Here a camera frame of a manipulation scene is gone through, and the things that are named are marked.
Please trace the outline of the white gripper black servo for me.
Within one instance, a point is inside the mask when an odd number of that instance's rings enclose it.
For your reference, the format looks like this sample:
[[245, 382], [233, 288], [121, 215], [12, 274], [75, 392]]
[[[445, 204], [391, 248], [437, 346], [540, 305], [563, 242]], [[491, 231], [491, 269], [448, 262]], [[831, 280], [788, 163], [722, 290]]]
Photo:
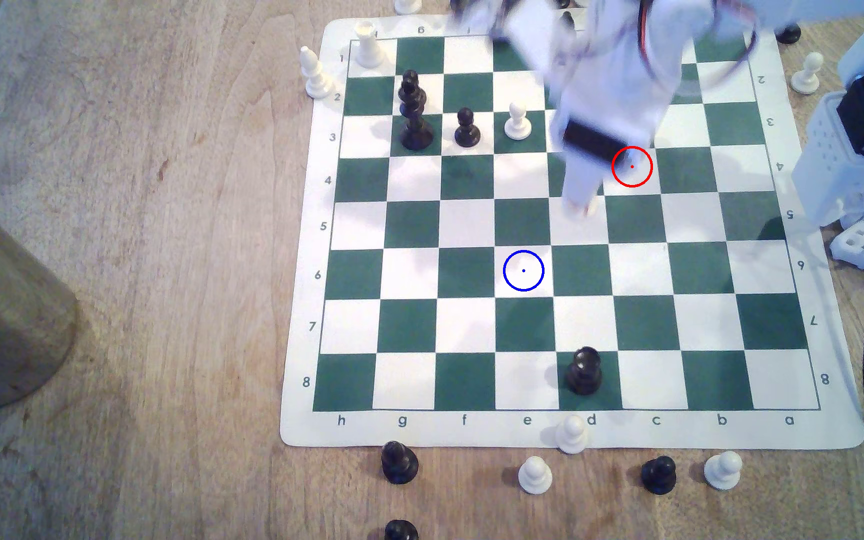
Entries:
[[637, 148], [653, 143], [659, 84], [641, 67], [556, 67], [549, 71], [549, 91], [557, 109], [552, 133], [564, 166], [562, 207], [567, 214], [593, 216], [617, 154], [635, 158]]

